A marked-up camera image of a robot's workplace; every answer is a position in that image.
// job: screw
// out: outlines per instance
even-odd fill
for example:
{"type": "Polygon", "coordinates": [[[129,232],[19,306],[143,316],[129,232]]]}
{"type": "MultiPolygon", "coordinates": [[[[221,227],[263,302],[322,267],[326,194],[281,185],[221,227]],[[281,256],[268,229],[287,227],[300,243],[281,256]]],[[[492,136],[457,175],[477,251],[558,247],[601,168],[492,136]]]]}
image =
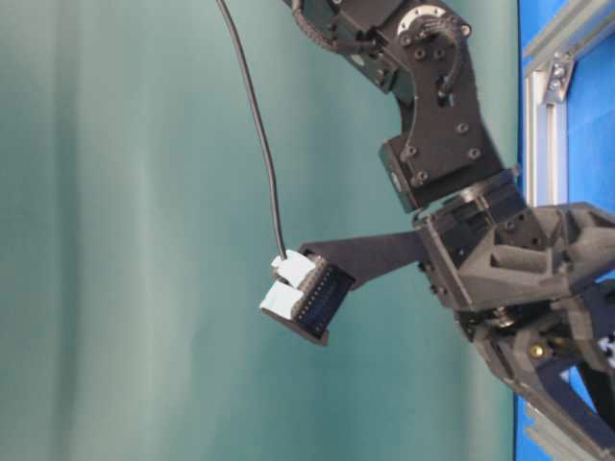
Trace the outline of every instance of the screw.
{"type": "Polygon", "coordinates": [[[566,69],[561,64],[556,64],[553,67],[553,76],[561,79],[564,75],[566,75],[566,69]]]}
{"type": "Polygon", "coordinates": [[[426,56],[427,52],[425,51],[425,48],[419,48],[414,52],[414,58],[417,61],[422,61],[426,56]]]}
{"type": "Polygon", "coordinates": [[[404,46],[410,46],[412,44],[412,37],[409,34],[403,34],[400,37],[400,42],[404,46]]]}
{"type": "Polygon", "coordinates": [[[412,177],[410,184],[412,187],[421,187],[429,178],[430,175],[426,171],[419,171],[416,176],[412,177]]]}
{"type": "Polygon", "coordinates": [[[561,88],[561,80],[551,80],[549,83],[549,90],[558,91],[561,88]]]}
{"type": "Polygon", "coordinates": [[[419,150],[414,146],[406,146],[402,154],[400,155],[400,159],[402,162],[407,162],[411,158],[416,157],[419,153],[419,150]]]}
{"type": "Polygon", "coordinates": [[[545,356],[545,348],[541,344],[534,344],[529,348],[529,355],[534,358],[542,358],[545,356]]]}
{"type": "Polygon", "coordinates": [[[481,154],[482,152],[480,151],[480,149],[470,149],[470,151],[468,152],[468,157],[472,160],[478,160],[481,154]]]}
{"type": "Polygon", "coordinates": [[[466,134],[470,131],[470,125],[467,123],[460,123],[457,125],[456,131],[458,134],[466,134]]]}

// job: cable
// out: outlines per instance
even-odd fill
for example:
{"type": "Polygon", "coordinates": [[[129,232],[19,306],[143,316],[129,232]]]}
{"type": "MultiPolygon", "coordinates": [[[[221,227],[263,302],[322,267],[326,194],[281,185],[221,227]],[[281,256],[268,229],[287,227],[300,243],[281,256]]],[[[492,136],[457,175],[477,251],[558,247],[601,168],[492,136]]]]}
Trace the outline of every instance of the cable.
{"type": "Polygon", "coordinates": [[[241,45],[241,39],[237,33],[237,28],[234,25],[233,18],[229,13],[226,2],[224,0],[216,0],[218,8],[224,16],[224,20],[227,23],[229,32],[231,33],[231,39],[233,40],[234,50],[237,53],[239,60],[239,66],[241,67],[241,74],[243,75],[243,81],[246,85],[248,92],[248,100],[250,102],[250,109],[254,117],[254,122],[257,126],[258,138],[260,139],[260,147],[262,149],[262,155],[265,160],[265,166],[267,168],[267,175],[269,177],[269,198],[271,201],[271,216],[273,218],[273,229],[276,235],[276,243],[278,244],[278,252],[281,259],[286,259],[286,246],[284,245],[282,235],[282,222],[280,218],[280,204],[278,201],[278,185],[276,182],[276,170],[273,165],[273,159],[271,156],[271,150],[269,149],[269,141],[267,140],[267,133],[262,125],[262,118],[260,117],[260,109],[258,108],[257,95],[254,91],[254,85],[252,84],[252,77],[250,76],[250,69],[246,61],[245,53],[243,52],[243,46],[241,45]]]}
{"type": "Polygon", "coordinates": [[[453,61],[451,70],[444,78],[442,86],[440,86],[440,95],[444,97],[450,94],[451,91],[453,91],[453,86],[455,85],[457,78],[461,74],[461,70],[463,70],[466,56],[465,48],[467,46],[467,43],[465,40],[465,36],[461,32],[456,18],[454,17],[449,17],[446,19],[434,19],[425,23],[422,32],[423,37],[434,36],[438,34],[445,36],[455,47],[455,60],[453,61]]]}
{"type": "Polygon", "coordinates": [[[366,41],[337,41],[327,38],[311,24],[304,16],[304,0],[292,0],[292,15],[299,29],[321,48],[340,55],[357,55],[372,51],[376,48],[375,40],[366,41]]]}

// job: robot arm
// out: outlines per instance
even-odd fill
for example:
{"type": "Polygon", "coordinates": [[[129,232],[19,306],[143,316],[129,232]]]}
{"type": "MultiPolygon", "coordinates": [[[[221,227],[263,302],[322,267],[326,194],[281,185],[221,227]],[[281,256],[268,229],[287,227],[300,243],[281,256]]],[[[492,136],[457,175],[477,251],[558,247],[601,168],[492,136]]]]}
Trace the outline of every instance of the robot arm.
{"type": "Polygon", "coordinates": [[[438,0],[284,0],[301,29],[384,93],[402,132],[382,163],[414,231],[304,245],[262,310],[317,344],[347,292],[419,262],[491,371],[592,456],[615,460],[615,218],[530,208],[480,117],[469,24],[438,0]],[[448,200],[425,217],[419,212],[448,200]],[[561,377],[579,372],[596,411],[561,377]]]}

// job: round flange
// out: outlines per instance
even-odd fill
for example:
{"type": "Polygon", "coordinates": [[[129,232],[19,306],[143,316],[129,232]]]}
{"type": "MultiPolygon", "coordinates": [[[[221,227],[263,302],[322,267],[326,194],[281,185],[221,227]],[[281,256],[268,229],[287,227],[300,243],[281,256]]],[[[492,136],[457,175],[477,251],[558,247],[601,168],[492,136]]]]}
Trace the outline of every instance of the round flange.
{"type": "Polygon", "coordinates": [[[397,35],[400,36],[402,33],[407,31],[412,23],[421,16],[442,17],[445,13],[446,10],[433,5],[422,5],[420,7],[413,8],[402,18],[400,27],[397,29],[397,35]]]}

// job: green backdrop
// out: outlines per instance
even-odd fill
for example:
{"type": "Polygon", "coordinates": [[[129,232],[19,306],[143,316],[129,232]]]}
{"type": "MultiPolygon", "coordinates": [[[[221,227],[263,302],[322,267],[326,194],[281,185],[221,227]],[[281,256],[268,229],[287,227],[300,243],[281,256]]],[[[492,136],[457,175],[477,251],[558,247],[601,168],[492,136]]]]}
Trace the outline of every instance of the green backdrop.
{"type": "MultiPolygon", "coordinates": [[[[456,0],[516,158],[515,2],[456,0]]],[[[281,0],[230,0],[290,247],[404,231],[392,98],[281,0]]],[[[508,460],[512,397],[406,269],[318,349],[258,312],[264,167],[213,0],[0,0],[0,449],[7,461],[508,460]]]]}

